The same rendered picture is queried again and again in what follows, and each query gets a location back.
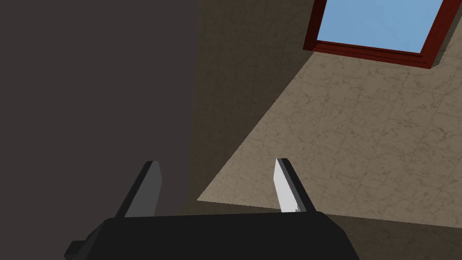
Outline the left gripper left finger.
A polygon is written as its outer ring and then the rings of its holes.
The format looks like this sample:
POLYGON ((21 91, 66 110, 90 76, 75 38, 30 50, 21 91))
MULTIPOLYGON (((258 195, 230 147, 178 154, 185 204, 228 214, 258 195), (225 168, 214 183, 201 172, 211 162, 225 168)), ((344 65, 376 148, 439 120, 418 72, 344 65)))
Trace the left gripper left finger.
POLYGON ((147 161, 137 175, 115 217, 152 217, 155 214, 162 175, 158 161, 147 161))

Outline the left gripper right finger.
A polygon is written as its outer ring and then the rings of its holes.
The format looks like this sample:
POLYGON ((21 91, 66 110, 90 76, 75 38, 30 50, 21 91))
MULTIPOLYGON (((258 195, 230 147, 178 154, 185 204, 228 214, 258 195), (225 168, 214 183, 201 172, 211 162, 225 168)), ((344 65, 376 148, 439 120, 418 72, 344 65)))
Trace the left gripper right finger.
POLYGON ((283 213, 315 212, 299 176, 287 158, 277 158, 273 174, 277 200, 283 213))

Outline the red framed window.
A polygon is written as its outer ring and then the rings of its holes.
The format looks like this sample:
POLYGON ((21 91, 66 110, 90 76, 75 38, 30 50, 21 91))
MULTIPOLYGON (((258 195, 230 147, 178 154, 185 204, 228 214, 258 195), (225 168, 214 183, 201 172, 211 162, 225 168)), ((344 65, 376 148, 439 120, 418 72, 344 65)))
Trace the red framed window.
POLYGON ((314 0, 303 49, 434 66, 462 0, 314 0))

